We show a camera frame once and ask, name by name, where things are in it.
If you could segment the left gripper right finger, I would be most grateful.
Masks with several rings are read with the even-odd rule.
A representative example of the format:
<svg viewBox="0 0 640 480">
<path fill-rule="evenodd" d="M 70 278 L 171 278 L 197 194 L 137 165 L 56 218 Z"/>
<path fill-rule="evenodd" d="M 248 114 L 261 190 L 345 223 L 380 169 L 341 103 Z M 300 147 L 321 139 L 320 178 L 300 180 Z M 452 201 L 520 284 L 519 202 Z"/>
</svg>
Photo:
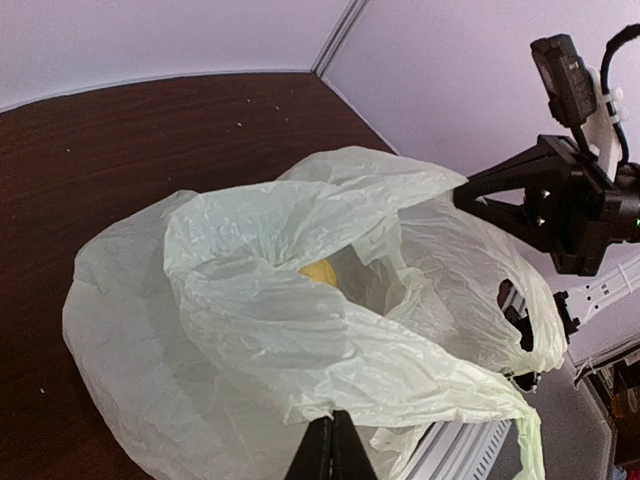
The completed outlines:
<svg viewBox="0 0 640 480">
<path fill-rule="evenodd" d="M 333 480 L 377 480 L 378 477 L 347 411 L 333 412 L 331 440 Z"/>
</svg>

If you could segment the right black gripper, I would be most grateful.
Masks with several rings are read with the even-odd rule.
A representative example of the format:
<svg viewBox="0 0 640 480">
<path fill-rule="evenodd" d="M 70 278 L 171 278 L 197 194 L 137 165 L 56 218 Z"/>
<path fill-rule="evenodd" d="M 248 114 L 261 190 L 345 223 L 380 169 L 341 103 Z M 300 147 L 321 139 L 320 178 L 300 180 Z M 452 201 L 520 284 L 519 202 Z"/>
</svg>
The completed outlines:
<svg viewBox="0 0 640 480">
<path fill-rule="evenodd" d="M 610 179 L 566 136 L 538 136 L 532 147 L 472 175 L 453 199 L 458 209 L 550 254 L 562 275 L 594 276 L 609 246 L 639 242 L 639 165 L 617 165 Z"/>
</svg>

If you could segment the pale green plastic bag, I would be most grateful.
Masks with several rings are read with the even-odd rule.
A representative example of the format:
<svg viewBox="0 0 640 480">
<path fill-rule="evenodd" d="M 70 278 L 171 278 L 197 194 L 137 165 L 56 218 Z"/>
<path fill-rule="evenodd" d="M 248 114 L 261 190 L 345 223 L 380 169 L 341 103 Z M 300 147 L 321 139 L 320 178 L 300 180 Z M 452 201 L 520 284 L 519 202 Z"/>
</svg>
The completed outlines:
<svg viewBox="0 0 640 480">
<path fill-rule="evenodd" d="M 157 479 L 280 479 L 309 422 L 349 413 L 395 479 L 438 421 L 509 419 L 523 479 L 540 419 L 512 375 L 560 367 L 552 293 L 461 175 L 362 147 L 279 179 L 177 192 L 77 254 L 63 336 L 107 426 Z M 334 288 L 299 270 L 327 259 Z M 534 346 L 497 303 L 510 280 Z"/>
</svg>

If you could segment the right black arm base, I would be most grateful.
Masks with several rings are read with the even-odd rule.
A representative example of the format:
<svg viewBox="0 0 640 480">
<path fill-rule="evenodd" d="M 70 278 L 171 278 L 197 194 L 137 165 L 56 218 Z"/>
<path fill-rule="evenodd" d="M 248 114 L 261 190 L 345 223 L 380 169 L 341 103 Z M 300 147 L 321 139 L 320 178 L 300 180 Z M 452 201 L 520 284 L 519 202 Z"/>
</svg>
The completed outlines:
<svg viewBox="0 0 640 480">
<path fill-rule="evenodd" d="M 569 311 L 569 294 L 567 291 L 557 292 L 553 295 L 553 298 L 562 320 L 566 340 L 569 340 L 570 336 L 578 331 L 581 322 L 577 316 L 572 315 Z M 521 348 L 526 352 L 531 352 L 534 346 L 534 335 L 526 301 L 510 280 L 505 279 L 501 282 L 497 303 L 505 319 L 520 332 Z M 511 379 L 520 390 L 529 393 L 536 390 L 541 374 L 539 372 L 530 372 L 519 376 L 512 375 Z"/>
</svg>

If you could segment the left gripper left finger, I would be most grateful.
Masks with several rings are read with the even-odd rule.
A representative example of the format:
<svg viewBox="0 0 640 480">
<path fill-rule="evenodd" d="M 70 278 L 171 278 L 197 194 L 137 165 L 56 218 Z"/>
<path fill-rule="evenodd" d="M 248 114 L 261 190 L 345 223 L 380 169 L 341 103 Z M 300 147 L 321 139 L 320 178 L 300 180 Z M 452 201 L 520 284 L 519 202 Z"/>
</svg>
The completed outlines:
<svg viewBox="0 0 640 480">
<path fill-rule="evenodd" d="M 333 420 L 311 422 L 284 477 L 285 480 L 329 480 Z"/>
</svg>

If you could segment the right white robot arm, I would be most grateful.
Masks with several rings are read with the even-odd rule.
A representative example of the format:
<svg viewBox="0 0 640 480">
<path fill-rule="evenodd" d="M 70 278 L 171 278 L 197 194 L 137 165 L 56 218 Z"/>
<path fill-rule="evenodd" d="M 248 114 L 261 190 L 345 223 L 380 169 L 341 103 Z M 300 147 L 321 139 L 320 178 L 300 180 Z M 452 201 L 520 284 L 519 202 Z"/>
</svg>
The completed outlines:
<svg viewBox="0 0 640 480">
<path fill-rule="evenodd" d="M 587 278 L 554 301 L 566 335 L 639 287 L 631 260 L 600 276 L 612 244 L 639 240 L 639 167 L 608 175 L 592 153 L 566 136 L 541 135 L 535 146 L 471 176 L 455 206 L 551 256 L 557 273 Z"/>
</svg>

